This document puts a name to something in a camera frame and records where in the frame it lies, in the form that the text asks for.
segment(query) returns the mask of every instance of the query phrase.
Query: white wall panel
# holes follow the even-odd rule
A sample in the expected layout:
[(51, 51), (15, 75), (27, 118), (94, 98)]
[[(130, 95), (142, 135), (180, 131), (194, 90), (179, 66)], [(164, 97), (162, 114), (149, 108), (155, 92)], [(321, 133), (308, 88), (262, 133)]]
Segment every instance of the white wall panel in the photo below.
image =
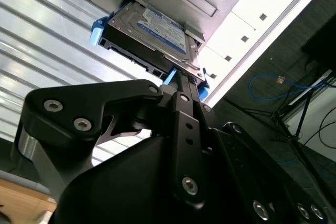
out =
[[(106, 15), (86, 0), (0, 0), (1, 138), (14, 141), (24, 98), (33, 89), (131, 79), (161, 84), (118, 53), (89, 44), (93, 21)], [(94, 164), (144, 137), (95, 148)]]

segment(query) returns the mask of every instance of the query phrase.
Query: countersunk screw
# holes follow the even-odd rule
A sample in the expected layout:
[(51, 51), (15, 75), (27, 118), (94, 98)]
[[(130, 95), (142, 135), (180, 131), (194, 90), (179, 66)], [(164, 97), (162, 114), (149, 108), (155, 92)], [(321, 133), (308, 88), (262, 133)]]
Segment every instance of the countersunk screw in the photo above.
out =
[(73, 124), (79, 131), (89, 131), (92, 128), (90, 121), (85, 118), (77, 118)]
[(182, 186), (184, 190), (190, 195), (194, 196), (198, 193), (198, 186), (192, 178), (184, 177), (182, 179)]
[(241, 133), (240, 128), (237, 125), (233, 125), (232, 128), (237, 132), (237, 133)]
[(260, 204), (258, 201), (254, 200), (253, 201), (253, 208), (256, 214), (262, 219), (262, 220), (268, 220), (268, 213), (264, 206)]
[(303, 205), (298, 204), (298, 209), (299, 209), (299, 212), (308, 220), (309, 219), (309, 213), (307, 212), (307, 210), (305, 210)]
[(206, 112), (210, 112), (211, 108), (208, 105), (203, 105), (203, 108), (205, 109)]
[(149, 86), (149, 90), (152, 91), (153, 93), (158, 93), (157, 88), (155, 88), (153, 86)]
[(313, 211), (313, 213), (320, 219), (323, 220), (323, 214), (321, 213), (321, 211), (314, 205), (310, 206), (311, 210)]
[(58, 112), (63, 109), (63, 105), (59, 101), (56, 101), (56, 100), (45, 101), (43, 105), (44, 105), (44, 108), (50, 112)]
[(186, 102), (189, 101), (189, 98), (183, 94), (181, 94), (181, 99)]

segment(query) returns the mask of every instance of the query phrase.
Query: blue plastic tab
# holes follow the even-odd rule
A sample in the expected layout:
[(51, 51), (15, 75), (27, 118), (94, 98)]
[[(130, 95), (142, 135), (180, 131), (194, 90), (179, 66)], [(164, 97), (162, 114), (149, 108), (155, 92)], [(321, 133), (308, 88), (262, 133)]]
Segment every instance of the blue plastic tab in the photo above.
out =
[(112, 12), (109, 16), (100, 18), (93, 22), (91, 27), (91, 36), (90, 36), (90, 44), (93, 46), (98, 45), (101, 36), (106, 28), (107, 23), (114, 16), (114, 12)]
[(177, 69), (176, 68), (173, 68), (169, 75), (167, 76), (167, 78), (163, 81), (163, 85), (169, 85), (169, 83), (172, 81), (174, 75), (176, 74), (177, 72)]
[(199, 100), (201, 102), (204, 102), (204, 100), (207, 98), (207, 96), (209, 95), (209, 90), (209, 87), (202, 87), (198, 89)]
[(200, 83), (197, 86), (198, 96), (199, 96), (199, 100), (201, 102), (203, 102), (207, 98), (207, 96), (209, 95), (209, 91), (210, 91), (210, 85), (206, 80), (206, 70), (205, 70), (205, 68), (203, 68), (203, 73), (204, 73), (204, 76), (205, 76), (205, 81)]

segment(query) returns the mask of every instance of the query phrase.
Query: hard drive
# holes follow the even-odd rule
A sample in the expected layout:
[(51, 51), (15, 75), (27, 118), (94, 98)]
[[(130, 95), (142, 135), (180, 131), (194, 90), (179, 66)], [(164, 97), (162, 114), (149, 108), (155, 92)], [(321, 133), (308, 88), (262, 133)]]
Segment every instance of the hard drive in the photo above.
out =
[(151, 6), (126, 4), (108, 22), (100, 45), (121, 52), (149, 71), (152, 69), (161, 79), (178, 67), (205, 80), (196, 41), (180, 24)]

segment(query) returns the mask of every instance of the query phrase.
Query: robotic arm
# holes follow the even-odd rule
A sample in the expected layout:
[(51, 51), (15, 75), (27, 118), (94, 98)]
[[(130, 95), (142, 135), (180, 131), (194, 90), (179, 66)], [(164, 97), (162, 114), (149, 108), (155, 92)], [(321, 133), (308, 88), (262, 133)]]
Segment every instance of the robotic arm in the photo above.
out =
[[(95, 145), (151, 137), (91, 165)], [(58, 202), (49, 223), (327, 223), (321, 207), (236, 123), (223, 127), (194, 78), (45, 88), (25, 100), (13, 153)]]

